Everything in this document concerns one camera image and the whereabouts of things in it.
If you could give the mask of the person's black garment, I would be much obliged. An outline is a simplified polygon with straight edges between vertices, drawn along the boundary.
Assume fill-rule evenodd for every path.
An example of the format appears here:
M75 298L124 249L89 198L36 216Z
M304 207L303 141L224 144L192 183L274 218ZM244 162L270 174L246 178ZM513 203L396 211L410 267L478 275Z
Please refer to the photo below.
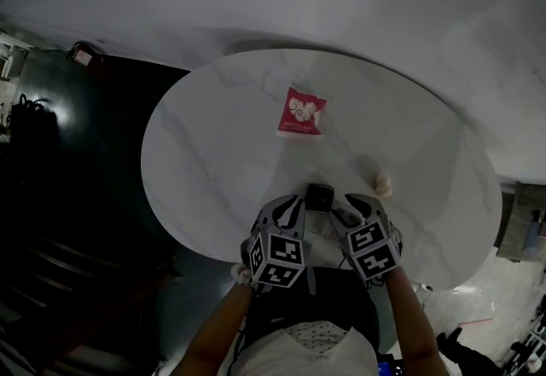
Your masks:
M313 321L354 328L374 350L379 349L377 310L363 281L352 270L320 267L305 269L290 288L258 287L247 312L243 347L280 329Z

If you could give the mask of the red snack packet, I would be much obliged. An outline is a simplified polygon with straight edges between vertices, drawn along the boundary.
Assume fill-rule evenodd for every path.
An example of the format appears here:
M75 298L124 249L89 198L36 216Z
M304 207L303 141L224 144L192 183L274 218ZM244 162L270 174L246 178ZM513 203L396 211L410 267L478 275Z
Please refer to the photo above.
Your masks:
M328 100L290 86L276 134L292 139L321 139L320 116Z

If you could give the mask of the white wrist scrunchie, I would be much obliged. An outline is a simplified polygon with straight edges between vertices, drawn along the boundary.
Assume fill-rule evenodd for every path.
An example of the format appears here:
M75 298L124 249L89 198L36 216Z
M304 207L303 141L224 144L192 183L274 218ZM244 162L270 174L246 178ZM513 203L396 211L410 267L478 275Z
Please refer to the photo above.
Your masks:
M238 285L251 286L253 283L252 272L244 263L238 263L231 267L231 276Z

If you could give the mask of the grey side desk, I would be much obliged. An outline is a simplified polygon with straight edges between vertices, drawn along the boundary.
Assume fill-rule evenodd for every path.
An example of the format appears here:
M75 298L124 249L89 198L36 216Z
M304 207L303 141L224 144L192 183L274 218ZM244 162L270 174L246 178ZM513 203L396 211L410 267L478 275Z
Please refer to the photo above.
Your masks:
M546 185L502 185L497 256L515 263L546 264Z

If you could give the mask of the person's left forearm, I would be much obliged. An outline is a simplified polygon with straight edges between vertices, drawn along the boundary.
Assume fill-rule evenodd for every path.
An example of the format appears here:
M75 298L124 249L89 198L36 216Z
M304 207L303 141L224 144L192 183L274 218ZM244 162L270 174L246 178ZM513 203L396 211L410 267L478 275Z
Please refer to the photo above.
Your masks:
M252 297L250 286L235 283L198 329L170 376L218 376Z

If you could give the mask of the black device with blue screen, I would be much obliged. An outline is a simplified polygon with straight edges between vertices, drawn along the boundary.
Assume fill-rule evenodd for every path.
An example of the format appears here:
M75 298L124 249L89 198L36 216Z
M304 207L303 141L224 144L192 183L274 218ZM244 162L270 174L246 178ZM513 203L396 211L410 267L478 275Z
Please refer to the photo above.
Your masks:
M388 360L378 363L379 376L407 376L402 360Z

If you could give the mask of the small black square box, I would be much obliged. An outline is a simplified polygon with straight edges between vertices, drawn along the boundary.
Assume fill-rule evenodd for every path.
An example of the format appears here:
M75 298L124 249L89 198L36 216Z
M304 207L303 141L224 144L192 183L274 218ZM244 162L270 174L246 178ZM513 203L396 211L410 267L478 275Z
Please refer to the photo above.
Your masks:
M305 193L305 208L315 213L328 213L334 203L334 188L329 185L310 183Z

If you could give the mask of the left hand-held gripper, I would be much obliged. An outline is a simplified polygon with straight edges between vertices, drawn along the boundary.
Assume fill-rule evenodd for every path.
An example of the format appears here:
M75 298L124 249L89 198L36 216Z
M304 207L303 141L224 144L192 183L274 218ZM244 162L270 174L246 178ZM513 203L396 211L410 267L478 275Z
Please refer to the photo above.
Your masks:
M278 220L290 208L288 222ZM258 214L258 232L241 243L241 258L250 268L253 282L290 288L305 269L305 201L297 194L273 199Z

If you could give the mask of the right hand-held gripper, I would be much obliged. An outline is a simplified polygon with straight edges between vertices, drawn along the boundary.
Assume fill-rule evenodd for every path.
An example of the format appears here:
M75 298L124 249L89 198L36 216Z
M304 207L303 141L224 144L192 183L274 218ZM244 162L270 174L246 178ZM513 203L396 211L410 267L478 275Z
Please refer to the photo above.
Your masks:
M400 265L401 234L390 222L381 202L365 194L346 194L346 200L361 215L347 209L332 209L328 219L339 238L346 236L352 267L365 281L383 276Z

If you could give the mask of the person's right forearm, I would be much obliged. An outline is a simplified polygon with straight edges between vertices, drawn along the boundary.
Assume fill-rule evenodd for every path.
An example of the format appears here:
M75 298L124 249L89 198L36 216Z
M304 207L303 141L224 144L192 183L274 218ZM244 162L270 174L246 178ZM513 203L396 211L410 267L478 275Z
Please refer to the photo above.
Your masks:
M404 269L397 267L387 272L385 284L407 376L450 376Z

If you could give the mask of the black bag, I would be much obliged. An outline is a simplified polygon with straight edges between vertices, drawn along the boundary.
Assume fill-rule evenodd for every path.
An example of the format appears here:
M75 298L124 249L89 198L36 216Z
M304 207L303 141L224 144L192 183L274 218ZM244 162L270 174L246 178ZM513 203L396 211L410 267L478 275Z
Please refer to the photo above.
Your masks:
M9 115L10 141L49 142L58 138L56 114L43 105L47 99L31 100L21 94Z

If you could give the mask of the red fire extinguisher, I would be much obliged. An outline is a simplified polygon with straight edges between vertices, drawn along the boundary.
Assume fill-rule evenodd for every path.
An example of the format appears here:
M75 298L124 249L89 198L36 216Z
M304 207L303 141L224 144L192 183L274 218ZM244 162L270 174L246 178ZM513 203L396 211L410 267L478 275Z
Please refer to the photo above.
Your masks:
M103 55L83 41L77 41L67 53L67 58L85 67L96 67L102 63Z

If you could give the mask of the white oval marble table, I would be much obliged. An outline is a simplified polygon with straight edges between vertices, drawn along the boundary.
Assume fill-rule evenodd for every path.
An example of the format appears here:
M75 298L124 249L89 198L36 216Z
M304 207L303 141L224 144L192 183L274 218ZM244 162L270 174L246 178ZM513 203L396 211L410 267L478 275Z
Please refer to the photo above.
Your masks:
M288 88L328 100L321 139L276 134ZM145 130L142 182L166 231L201 255L240 260L259 210L310 183L375 192L403 241L408 277L435 290L469 280L501 219L481 139L438 97L385 67L344 55L269 49L230 55L174 84Z

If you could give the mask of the person's white dotted top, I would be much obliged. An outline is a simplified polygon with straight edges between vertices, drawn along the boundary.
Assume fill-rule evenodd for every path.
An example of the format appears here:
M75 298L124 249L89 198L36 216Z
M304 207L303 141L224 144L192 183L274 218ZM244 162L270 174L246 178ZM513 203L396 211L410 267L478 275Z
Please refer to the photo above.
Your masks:
M302 322L246 347L230 376L379 376L372 344L356 329Z

